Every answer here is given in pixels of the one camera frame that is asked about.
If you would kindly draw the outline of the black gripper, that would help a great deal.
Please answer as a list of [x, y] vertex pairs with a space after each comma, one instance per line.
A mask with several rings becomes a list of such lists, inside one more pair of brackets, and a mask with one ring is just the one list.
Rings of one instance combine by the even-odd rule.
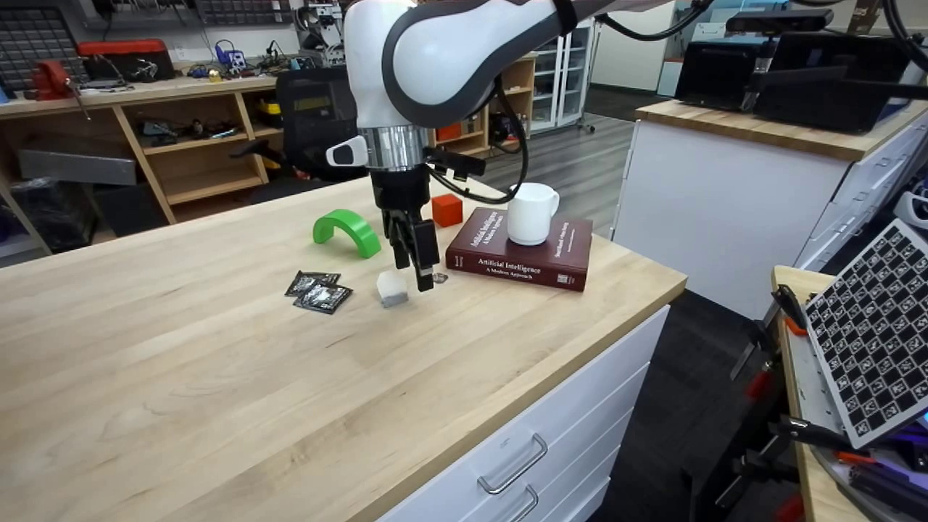
[[[411, 170], [375, 170], [375, 202], [385, 215], [385, 237], [393, 253], [393, 266], [408, 266], [406, 225], [401, 217], [418, 217], [428, 199], [428, 175], [422, 167]], [[431, 220], [414, 224], [414, 278], [418, 291], [427, 292], [435, 288], [431, 266], [441, 260], [437, 234]]]

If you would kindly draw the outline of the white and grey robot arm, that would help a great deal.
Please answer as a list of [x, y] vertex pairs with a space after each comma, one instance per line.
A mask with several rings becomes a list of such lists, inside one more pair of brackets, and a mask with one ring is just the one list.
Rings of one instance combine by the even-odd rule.
[[357, 135], [351, 160], [372, 175], [393, 266], [435, 283], [427, 130], [460, 121], [531, 50], [572, 33], [614, 0], [354, 0], [344, 11], [344, 73]]

